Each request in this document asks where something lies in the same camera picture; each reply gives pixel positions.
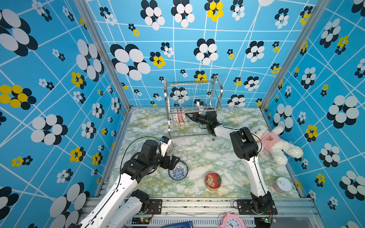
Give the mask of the black leaf patterned bowl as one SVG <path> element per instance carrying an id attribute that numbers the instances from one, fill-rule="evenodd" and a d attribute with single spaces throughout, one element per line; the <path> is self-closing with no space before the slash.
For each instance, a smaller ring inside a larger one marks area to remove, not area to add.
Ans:
<path id="1" fill-rule="evenodd" d="M 183 120 L 183 117 L 182 117 L 182 114 L 181 113 L 178 113 L 177 114 L 177 118 L 178 118 L 178 123 L 179 124 L 184 124 L 184 120 Z"/>

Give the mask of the green patterned white bowl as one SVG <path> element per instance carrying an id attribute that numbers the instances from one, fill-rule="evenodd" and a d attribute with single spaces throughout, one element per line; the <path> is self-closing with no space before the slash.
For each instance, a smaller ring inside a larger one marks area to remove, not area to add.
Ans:
<path id="1" fill-rule="evenodd" d="M 172 118 L 175 123 L 179 123 L 178 114 L 172 114 Z"/>

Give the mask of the blue floral white bowl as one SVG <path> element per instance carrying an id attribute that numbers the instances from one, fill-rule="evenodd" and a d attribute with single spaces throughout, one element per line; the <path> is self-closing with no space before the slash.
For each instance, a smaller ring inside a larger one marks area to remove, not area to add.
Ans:
<path id="1" fill-rule="evenodd" d="M 183 180 L 189 172 L 188 165 L 184 161 L 180 161 L 173 170 L 168 170 L 170 178 L 174 181 Z"/>

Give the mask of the red striped white bowl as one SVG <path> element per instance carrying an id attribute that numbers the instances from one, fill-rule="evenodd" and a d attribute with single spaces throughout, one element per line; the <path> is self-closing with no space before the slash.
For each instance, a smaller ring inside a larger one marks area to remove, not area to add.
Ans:
<path id="1" fill-rule="evenodd" d="M 182 119 L 183 119 L 184 123 L 188 122 L 188 118 L 187 118 L 186 114 L 182 114 Z"/>

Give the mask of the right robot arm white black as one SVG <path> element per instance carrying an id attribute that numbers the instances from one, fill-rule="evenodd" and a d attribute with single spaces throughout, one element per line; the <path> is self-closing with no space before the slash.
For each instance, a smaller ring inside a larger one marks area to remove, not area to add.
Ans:
<path id="1" fill-rule="evenodd" d="M 206 126 L 208 133 L 212 136 L 231 140 L 234 153 L 242 160 L 249 177 L 252 197 L 251 209 L 256 214 L 263 214 L 267 210 L 277 214 L 276 205 L 259 167 L 260 148 L 254 138 L 255 135 L 247 127 L 235 129 L 219 123 L 215 111 L 208 111 L 204 115 L 195 112 L 186 116 L 191 121 Z"/>

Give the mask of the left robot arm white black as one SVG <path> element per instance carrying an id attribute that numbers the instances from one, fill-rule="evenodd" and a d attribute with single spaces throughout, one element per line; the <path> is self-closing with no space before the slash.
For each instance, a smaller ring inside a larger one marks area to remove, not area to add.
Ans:
<path id="1" fill-rule="evenodd" d="M 169 156 L 173 142 L 163 136 L 159 141 L 146 140 L 140 152 L 135 153 L 120 169 L 120 175 L 113 187 L 98 205 L 79 223 L 71 223 L 71 228 L 121 228 L 134 215 L 145 212 L 150 196 L 137 189 L 140 181 L 161 167 L 173 170 L 180 158 Z"/>

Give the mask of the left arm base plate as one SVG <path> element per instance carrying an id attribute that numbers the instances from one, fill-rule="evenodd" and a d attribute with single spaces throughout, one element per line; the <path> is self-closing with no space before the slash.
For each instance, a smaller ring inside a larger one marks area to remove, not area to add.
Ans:
<path id="1" fill-rule="evenodd" d="M 149 199 L 146 202 L 137 197 L 130 197 L 125 204 L 120 207 L 120 211 L 123 213 L 135 212 L 136 215 L 145 214 L 161 214 L 162 200 L 161 199 Z"/>

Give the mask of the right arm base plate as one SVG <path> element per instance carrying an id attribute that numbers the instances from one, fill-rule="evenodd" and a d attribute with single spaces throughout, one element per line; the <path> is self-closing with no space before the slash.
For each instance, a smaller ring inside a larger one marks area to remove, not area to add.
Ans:
<path id="1" fill-rule="evenodd" d="M 238 199 L 234 202 L 234 207 L 240 215 L 277 215 L 277 207 L 274 201 L 261 205 L 251 199 Z"/>

